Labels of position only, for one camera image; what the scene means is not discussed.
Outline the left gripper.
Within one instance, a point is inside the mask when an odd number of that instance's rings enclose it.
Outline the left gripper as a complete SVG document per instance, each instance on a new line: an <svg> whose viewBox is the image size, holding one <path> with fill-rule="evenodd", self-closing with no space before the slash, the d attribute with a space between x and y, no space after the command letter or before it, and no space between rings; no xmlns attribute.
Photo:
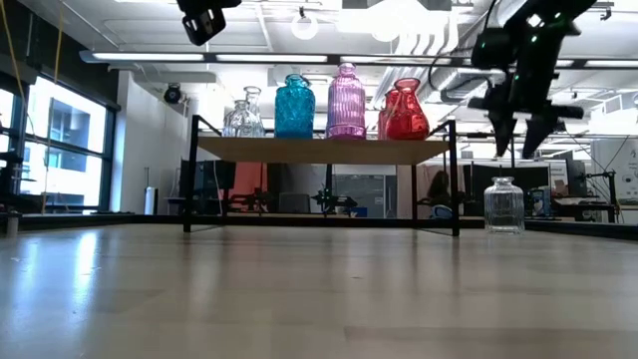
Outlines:
<svg viewBox="0 0 638 359"><path fill-rule="evenodd" d="M202 13L207 10L235 8L241 0L176 0L183 13Z"/></svg>

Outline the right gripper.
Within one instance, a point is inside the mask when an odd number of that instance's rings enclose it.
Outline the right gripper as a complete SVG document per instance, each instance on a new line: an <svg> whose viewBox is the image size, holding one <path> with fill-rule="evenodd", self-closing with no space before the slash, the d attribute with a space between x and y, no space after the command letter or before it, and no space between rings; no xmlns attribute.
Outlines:
<svg viewBox="0 0 638 359"><path fill-rule="evenodd" d="M522 157L532 159L540 144L555 131L558 118L581 119L579 107L556 106L548 99L551 82L557 78L555 67L565 33L551 30L486 29L477 37L471 63L481 70L498 69L505 80L488 89L481 98L470 99L468 106L487 110L494 132L496 152L502 157L513 137L517 119L513 113L533 116L527 130Z"/></svg>

